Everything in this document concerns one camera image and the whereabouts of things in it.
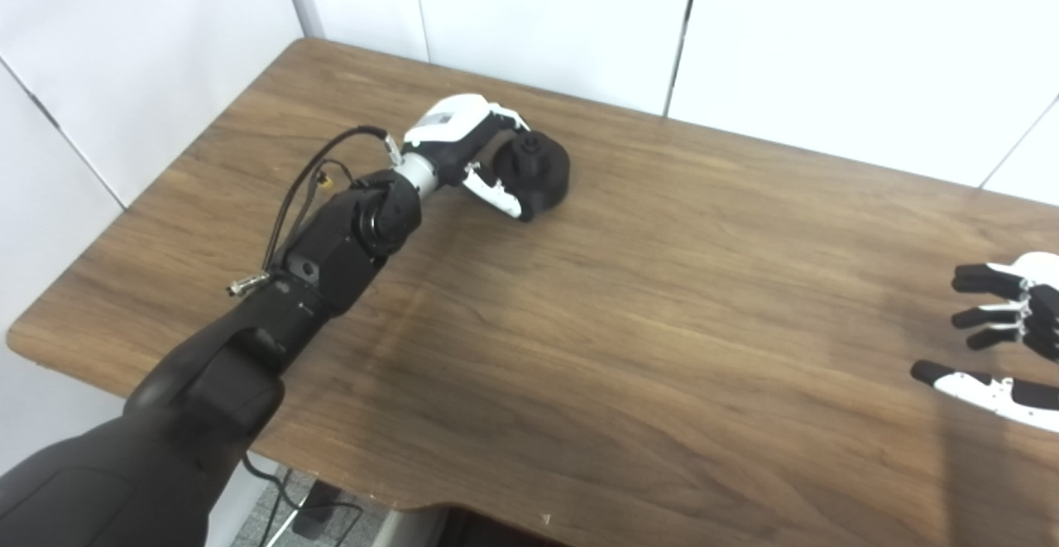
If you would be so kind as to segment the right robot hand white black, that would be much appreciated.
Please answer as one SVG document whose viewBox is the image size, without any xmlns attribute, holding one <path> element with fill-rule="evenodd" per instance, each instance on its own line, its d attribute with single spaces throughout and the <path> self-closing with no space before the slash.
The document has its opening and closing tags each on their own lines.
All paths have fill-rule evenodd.
<svg viewBox="0 0 1059 547">
<path fill-rule="evenodd" d="M 1052 363 L 1058 359 L 1058 257 L 1028 252 L 1010 265 L 971 263 L 954 268 L 951 287 L 956 293 L 994 295 L 995 305 L 977 305 L 953 314 L 956 329 L 972 329 L 966 346 L 972 351 L 1018 343 Z M 1055 434 L 1058 430 L 1058 389 L 1017 377 L 994 377 L 916 361 L 913 380 L 943 395 L 964 401 L 1001 418 Z"/>
</svg>

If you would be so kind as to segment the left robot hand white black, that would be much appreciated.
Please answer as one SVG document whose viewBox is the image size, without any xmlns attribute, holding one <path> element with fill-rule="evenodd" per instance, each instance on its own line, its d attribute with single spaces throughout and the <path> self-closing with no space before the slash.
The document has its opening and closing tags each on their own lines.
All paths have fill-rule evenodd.
<svg viewBox="0 0 1059 547">
<path fill-rule="evenodd" d="M 479 199 L 511 218 L 528 223 L 534 212 L 510 185 L 482 165 L 479 154 L 489 144 L 511 142 L 532 128 L 517 111 L 480 94 L 439 99 L 405 133 L 393 170 L 410 182 L 421 203 L 443 186 L 465 186 Z"/>
</svg>

